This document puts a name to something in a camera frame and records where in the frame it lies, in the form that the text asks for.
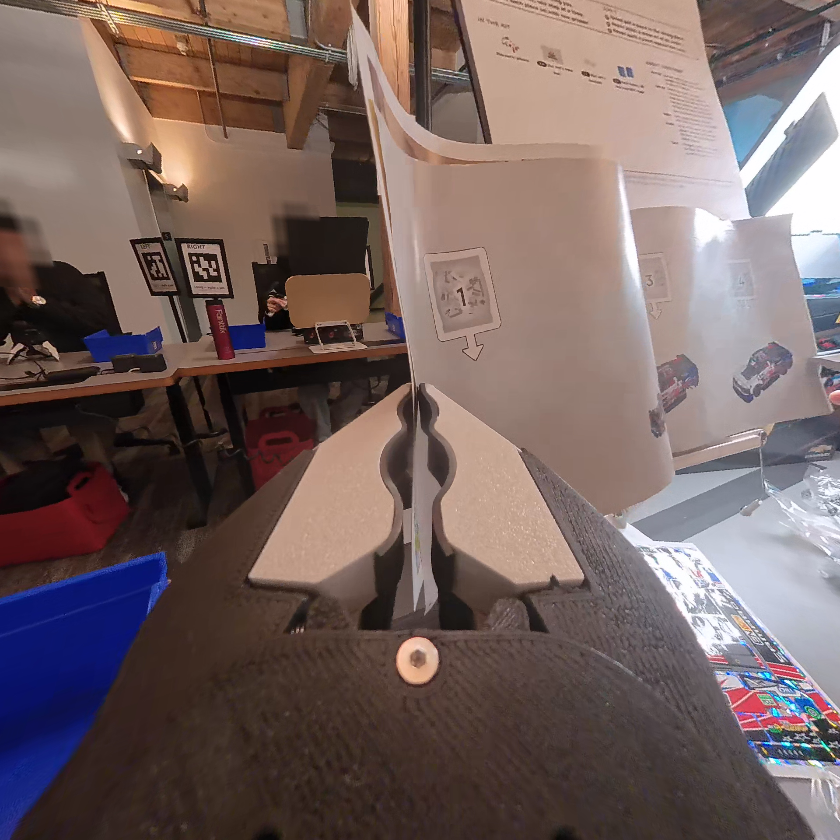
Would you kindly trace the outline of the holographic sticker sheet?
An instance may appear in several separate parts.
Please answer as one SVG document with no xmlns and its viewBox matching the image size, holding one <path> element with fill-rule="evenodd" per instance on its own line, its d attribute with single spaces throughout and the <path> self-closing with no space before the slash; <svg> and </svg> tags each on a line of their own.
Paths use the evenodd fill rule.
<svg viewBox="0 0 840 840">
<path fill-rule="evenodd" d="M 838 707 L 751 614 L 692 543 L 638 547 L 691 626 L 751 750 L 783 767 L 838 776 Z"/>
</svg>

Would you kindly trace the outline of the black lego set box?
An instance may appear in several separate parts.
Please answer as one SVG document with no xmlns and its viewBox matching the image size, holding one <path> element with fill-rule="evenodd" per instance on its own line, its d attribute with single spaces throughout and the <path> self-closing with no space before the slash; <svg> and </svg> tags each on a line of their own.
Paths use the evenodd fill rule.
<svg viewBox="0 0 840 840">
<path fill-rule="evenodd" d="M 838 450 L 838 415 L 830 414 L 777 423 L 761 447 L 765 466 L 830 460 Z"/>
</svg>

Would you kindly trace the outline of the red felt bag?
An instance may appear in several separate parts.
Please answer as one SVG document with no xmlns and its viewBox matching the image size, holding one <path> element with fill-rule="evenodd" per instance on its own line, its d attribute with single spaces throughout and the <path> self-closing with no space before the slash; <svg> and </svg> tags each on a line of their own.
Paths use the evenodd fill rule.
<svg viewBox="0 0 840 840">
<path fill-rule="evenodd" d="M 2 567 L 61 560 L 101 550 L 129 516 L 130 505 L 117 481 L 101 465 L 68 479 L 62 498 L 20 510 L 2 481 Z"/>
<path fill-rule="evenodd" d="M 263 487 L 294 458 L 315 445 L 316 426 L 302 411 L 288 406 L 264 408 L 247 422 L 245 446 L 255 488 Z"/>
</svg>

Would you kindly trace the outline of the crumpled clear plastic bag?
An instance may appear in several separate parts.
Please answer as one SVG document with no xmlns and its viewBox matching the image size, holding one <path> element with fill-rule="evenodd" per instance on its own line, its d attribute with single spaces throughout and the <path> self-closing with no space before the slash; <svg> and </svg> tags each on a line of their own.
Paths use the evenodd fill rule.
<svg viewBox="0 0 840 840">
<path fill-rule="evenodd" d="M 768 481 L 769 476 L 767 471 L 763 474 L 763 489 L 780 510 L 783 525 L 822 553 L 822 577 L 838 581 L 838 462 L 808 465 L 800 490 L 792 486 L 783 490 L 781 485 Z"/>
</svg>

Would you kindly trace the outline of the lego instruction booklet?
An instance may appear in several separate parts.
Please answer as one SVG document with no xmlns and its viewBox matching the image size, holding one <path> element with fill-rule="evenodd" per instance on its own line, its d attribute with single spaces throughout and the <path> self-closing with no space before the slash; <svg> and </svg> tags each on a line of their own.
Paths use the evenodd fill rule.
<svg viewBox="0 0 840 840">
<path fill-rule="evenodd" d="M 441 138 L 351 31 L 417 384 L 605 515 L 675 455 L 831 412 L 785 217 L 632 209 L 596 145 Z"/>
</svg>

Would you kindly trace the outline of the bright light panel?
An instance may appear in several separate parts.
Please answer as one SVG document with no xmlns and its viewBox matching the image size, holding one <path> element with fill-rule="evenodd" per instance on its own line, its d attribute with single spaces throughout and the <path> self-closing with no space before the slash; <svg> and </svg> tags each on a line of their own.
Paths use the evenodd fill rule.
<svg viewBox="0 0 840 840">
<path fill-rule="evenodd" d="M 752 217 L 792 214 L 793 230 L 838 230 L 839 54 L 835 49 L 741 170 Z"/>
</svg>

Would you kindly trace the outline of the black framed marker sign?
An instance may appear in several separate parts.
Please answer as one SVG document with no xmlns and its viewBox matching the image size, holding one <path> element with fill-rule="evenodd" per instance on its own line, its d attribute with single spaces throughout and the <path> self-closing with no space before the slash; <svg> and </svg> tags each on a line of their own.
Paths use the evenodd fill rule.
<svg viewBox="0 0 840 840">
<path fill-rule="evenodd" d="M 132 238 L 129 244 L 149 293 L 153 297 L 178 295 L 179 287 L 163 238 Z"/>
<path fill-rule="evenodd" d="M 224 241 L 220 238 L 175 238 L 187 293 L 192 299 L 233 299 Z"/>
</svg>

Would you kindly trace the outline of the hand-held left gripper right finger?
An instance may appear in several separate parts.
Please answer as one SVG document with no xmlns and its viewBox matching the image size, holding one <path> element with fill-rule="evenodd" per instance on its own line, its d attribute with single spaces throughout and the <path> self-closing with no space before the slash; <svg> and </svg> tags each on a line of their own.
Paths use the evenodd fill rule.
<svg viewBox="0 0 840 840">
<path fill-rule="evenodd" d="M 585 574 L 522 451 L 438 388 L 417 388 L 417 572 L 427 603 L 488 614 Z"/>
</svg>

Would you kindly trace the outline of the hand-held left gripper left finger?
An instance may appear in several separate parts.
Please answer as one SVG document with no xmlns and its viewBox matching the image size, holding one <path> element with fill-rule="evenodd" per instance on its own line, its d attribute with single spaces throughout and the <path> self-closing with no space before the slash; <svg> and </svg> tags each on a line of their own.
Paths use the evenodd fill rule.
<svg viewBox="0 0 840 840">
<path fill-rule="evenodd" d="M 376 595 L 375 561 L 402 544 L 388 457 L 406 433 L 401 385 L 318 446 L 248 573 L 253 585 L 323 595 L 350 612 Z"/>
</svg>

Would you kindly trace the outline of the red water bottle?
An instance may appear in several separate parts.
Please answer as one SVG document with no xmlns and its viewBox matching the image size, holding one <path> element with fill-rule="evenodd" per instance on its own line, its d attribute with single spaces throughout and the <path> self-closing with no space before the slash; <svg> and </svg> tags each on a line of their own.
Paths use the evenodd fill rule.
<svg viewBox="0 0 840 840">
<path fill-rule="evenodd" d="M 222 299 L 209 298 L 205 300 L 205 305 L 216 356 L 220 361 L 231 361 L 235 358 L 235 348 L 224 303 Z"/>
</svg>

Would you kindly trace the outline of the grey office desk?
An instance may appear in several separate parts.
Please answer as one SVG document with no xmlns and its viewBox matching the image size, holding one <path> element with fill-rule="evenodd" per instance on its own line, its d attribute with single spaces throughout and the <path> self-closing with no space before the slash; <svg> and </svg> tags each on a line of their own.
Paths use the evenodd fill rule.
<svg viewBox="0 0 840 840">
<path fill-rule="evenodd" d="M 191 482 L 196 493 L 198 523 L 205 524 L 214 483 L 209 477 L 200 452 L 181 383 L 193 377 L 211 377 L 216 384 L 224 413 L 230 448 L 227 457 L 237 467 L 245 498 L 255 493 L 247 465 L 245 426 L 238 399 L 251 394 L 289 389 L 299 385 L 349 382 L 384 376 L 386 394 L 411 380 L 405 342 L 395 339 L 383 322 L 363 325 L 364 348 L 314 353 L 301 338 L 291 332 L 269 332 L 266 347 L 246 351 L 232 360 L 219 360 L 212 341 L 200 339 L 166 349 L 166 359 L 173 363 L 172 383 L 165 387 L 175 430 L 182 445 Z"/>
<path fill-rule="evenodd" d="M 26 467 L 26 454 L 42 445 L 43 428 L 66 427 L 86 461 L 104 466 L 124 489 L 112 463 L 116 432 L 113 425 L 122 417 L 135 415 L 106 413 L 117 407 L 117 395 L 164 387 L 170 415 L 184 453 L 196 495 L 194 526 L 207 523 L 212 484 L 204 465 L 201 446 L 188 402 L 182 391 L 182 374 L 171 360 L 162 371 L 143 373 L 105 371 L 96 364 L 75 367 L 26 370 L 2 375 L 2 475 L 11 476 Z"/>
</svg>

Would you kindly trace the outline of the white task instruction poster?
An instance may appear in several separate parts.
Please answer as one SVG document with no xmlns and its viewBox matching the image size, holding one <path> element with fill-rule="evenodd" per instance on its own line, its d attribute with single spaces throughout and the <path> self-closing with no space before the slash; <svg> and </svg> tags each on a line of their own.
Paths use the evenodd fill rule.
<svg viewBox="0 0 840 840">
<path fill-rule="evenodd" d="M 632 209 L 749 217 L 694 1 L 455 2 L 484 139 L 588 144 Z"/>
</svg>

